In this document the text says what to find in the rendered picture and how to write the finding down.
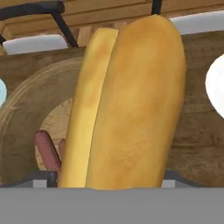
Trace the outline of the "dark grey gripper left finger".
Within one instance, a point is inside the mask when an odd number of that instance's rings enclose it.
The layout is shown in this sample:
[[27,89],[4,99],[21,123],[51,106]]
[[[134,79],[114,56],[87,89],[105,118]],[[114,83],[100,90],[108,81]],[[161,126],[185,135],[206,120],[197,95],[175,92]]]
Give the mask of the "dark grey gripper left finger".
[[57,178],[58,173],[56,171],[35,171],[18,182],[0,185],[0,188],[54,188],[57,186]]

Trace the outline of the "white plate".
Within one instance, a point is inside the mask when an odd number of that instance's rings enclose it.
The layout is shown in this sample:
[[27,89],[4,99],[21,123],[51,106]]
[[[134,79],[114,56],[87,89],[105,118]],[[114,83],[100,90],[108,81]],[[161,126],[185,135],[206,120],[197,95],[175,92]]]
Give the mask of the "white plate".
[[206,73],[205,85],[209,101],[224,119],[224,54],[209,67]]
[[6,101],[7,87],[2,79],[0,79],[0,108]]

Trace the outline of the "golden hot dog bun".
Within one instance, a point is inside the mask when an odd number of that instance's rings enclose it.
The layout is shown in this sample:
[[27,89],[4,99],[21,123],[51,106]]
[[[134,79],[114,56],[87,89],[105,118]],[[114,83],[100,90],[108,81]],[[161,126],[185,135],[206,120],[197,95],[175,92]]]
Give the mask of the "golden hot dog bun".
[[102,87],[85,187],[161,186],[185,84],[185,51],[171,20],[153,15],[120,32]]

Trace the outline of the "wooden bowl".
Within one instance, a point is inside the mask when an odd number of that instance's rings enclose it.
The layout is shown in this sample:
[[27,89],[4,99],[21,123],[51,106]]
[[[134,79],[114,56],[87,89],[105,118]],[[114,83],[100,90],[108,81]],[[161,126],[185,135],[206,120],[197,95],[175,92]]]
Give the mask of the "wooden bowl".
[[22,82],[0,108],[0,183],[38,169],[34,135],[48,114],[73,96],[82,57],[46,66]]

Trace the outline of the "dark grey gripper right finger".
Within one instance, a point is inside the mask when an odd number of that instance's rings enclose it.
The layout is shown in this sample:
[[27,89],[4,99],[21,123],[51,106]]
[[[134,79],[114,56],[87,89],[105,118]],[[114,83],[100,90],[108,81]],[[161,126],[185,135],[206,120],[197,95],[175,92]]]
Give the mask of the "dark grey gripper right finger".
[[175,171],[166,170],[162,182],[162,188],[201,187],[191,180],[181,178]]

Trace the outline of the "reddish brown sausage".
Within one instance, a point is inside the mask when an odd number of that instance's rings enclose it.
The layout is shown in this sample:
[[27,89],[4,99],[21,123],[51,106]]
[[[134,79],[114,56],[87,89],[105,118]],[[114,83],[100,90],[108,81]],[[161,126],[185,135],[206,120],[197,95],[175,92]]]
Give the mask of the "reddish brown sausage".
[[60,156],[55,149],[53,140],[45,130],[39,130],[35,134],[35,144],[43,160],[44,166],[48,171],[58,172],[61,162]]

